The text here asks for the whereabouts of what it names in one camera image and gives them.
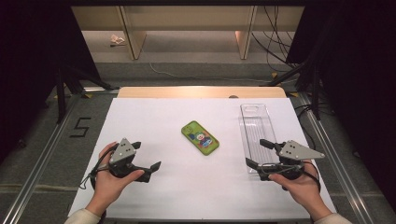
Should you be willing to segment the white table mat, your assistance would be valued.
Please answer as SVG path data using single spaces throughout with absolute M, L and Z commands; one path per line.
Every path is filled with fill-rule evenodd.
M 141 142 L 134 164 L 161 167 L 132 183 L 107 210 L 138 221 L 276 221 L 309 215 L 277 183 L 248 172 L 240 132 L 243 99 L 116 98 L 94 150 L 127 138 Z M 181 128 L 196 120 L 219 140 L 203 155 Z

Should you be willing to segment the person's right hand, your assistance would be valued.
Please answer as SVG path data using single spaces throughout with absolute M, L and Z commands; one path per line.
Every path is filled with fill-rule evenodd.
M 301 205 L 313 219 L 316 219 L 320 203 L 317 170 L 310 161 L 305 161 L 304 171 L 306 174 L 294 180 L 289 180 L 280 174 L 269 175 L 269 179 L 287 189 L 294 201 Z

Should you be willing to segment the clear plastic tray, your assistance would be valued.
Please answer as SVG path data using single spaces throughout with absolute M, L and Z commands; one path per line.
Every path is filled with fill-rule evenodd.
M 261 139 L 276 142 L 272 122 L 264 104 L 240 105 L 239 125 L 245 157 L 258 164 L 279 162 L 273 149 L 260 144 Z

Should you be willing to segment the light wooden table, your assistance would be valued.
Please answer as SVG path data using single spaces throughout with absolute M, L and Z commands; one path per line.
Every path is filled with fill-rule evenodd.
M 123 87 L 119 98 L 286 98 L 280 87 L 224 87 L 224 86 L 177 86 L 177 87 Z

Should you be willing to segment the light wooden desk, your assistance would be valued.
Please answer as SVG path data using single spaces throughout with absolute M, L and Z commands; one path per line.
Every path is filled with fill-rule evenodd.
M 130 57 L 139 58 L 148 31 L 233 31 L 240 58 L 248 57 L 254 31 L 294 32 L 303 7 L 110 6 L 73 7 L 83 31 L 122 31 Z

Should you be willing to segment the crumpled white paper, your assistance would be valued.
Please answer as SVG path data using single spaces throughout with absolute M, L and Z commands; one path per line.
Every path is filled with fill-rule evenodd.
M 112 35 L 110 37 L 110 46 L 111 47 L 117 47 L 117 46 L 124 46 L 125 45 L 125 40 L 122 37 L 119 37 L 117 35 Z

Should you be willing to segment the metal floor rail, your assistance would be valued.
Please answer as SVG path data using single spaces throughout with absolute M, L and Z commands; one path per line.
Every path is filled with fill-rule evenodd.
M 348 169 L 342 162 L 342 157 L 336 151 L 329 135 L 325 131 L 321 120 L 317 120 L 311 109 L 311 100 L 306 93 L 299 93 L 299 101 L 304 108 L 304 112 L 307 115 L 307 119 L 310 122 L 310 127 L 314 133 L 310 133 L 305 126 L 304 132 L 309 137 L 312 145 L 315 149 L 322 149 L 327 155 L 327 160 L 336 176 L 336 179 L 341 186 L 344 195 L 347 197 L 348 203 L 353 210 L 355 217 L 360 224 L 374 224 L 373 216 L 368 210 L 368 206 L 364 201 L 363 197 L 359 193 L 357 186 L 353 183 L 351 176 L 349 175 Z
M 21 145 L 0 164 L 0 224 L 63 224 L 96 157 L 96 141 L 115 91 L 91 91 L 91 99 L 66 95 L 58 123 L 51 95 Z

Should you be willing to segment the black tripod stand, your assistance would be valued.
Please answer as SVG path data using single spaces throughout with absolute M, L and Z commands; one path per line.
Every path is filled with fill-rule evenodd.
M 115 91 L 119 87 L 111 86 L 105 83 L 101 78 L 94 77 L 89 73 L 73 67 L 71 65 L 61 65 L 58 72 L 56 73 L 56 91 L 57 91 L 57 102 L 58 102 L 58 120 L 60 123 L 66 116 L 66 101 L 64 87 L 67 87 L 72 94 L 82 94 L 84 88 L 80 83 L 80 80 L 88 80 L 98 87 L 102 87 L 106 91 Z
M 284 82 L 285 80 L 293 77 L 294 75 L 298 74 L 299 77 L 297 78 L 295 87 L 298 91 L 306 91 L 308 87 L 311 87 L 311 109 L 313 114 L 317 120 L 320 120 L 320 115 L 318 112 L 318 94 L 319 94 L 319 70 L 316 65 L 310 63 L 309 61 L 303 62 L 296 67 L 292 68 L 285 74 L 281 75 L 280 77 L 276 77 L 275 79 L 269 81 L 268 83 L 264 84 L 264 87 L 275 87 L 276 85 Z

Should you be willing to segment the person's left hand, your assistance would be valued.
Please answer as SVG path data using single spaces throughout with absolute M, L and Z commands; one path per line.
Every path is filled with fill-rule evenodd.
M 108 170 L 100 171 L 96 176 L 94 194 L 85 209 L 97 216 L 101 216 L 120 197 L 124 188 L 143 173 L 143 170 L 137 170 L 124 178 L 117 178 Z

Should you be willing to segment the green cartoon phone case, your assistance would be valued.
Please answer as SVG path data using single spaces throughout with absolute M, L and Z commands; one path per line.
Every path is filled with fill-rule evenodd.
M 181 133 L 205 156 L 219 147 L 219 140 L 196 120 L 184 125 Z

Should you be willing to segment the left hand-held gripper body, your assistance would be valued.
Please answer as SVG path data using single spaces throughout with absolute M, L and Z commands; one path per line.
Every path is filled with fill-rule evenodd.
M 132 147 L 128 139 L 122 138 L 110 156 L 109 172 L 117 178 L 124 178 L 136 171 L 133 160 L 137 150 Z

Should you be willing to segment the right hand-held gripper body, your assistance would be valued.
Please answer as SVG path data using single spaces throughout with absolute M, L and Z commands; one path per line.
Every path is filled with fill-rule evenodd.
M 279 173 L 289 180 L 297 179 L 304 170 L 304 161 L 322 159 L 324 153 L 305 147 L 293 140 L 282 144 L 275 143 L 276 155 L 279 157 Z

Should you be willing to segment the dark curtain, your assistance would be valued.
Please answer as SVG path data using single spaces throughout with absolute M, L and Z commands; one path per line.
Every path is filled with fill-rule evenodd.
M 396 0 L 294 0 L 304 6 L 289 60 L 318 56 L 332 108 L 396 212 Z
M 0 0 L 0 163 L 56 86 L 57 74 L 99 78 L 72 8 L 59 0 Z

